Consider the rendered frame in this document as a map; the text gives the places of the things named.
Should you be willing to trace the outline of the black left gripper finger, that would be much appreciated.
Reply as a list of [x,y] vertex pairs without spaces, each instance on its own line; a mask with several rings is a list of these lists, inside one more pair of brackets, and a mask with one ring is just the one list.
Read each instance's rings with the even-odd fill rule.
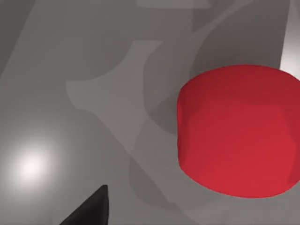
[[108,225],[108,185],[102,185],[59,225]]

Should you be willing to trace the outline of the red cylindrical block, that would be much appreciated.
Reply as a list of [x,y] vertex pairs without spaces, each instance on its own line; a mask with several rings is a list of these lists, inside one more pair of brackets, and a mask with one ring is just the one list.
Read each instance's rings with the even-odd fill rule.
[[196,183],[244,198],[300,182],[300,80],[266,66],[197,75],[177,98],[181,170]]

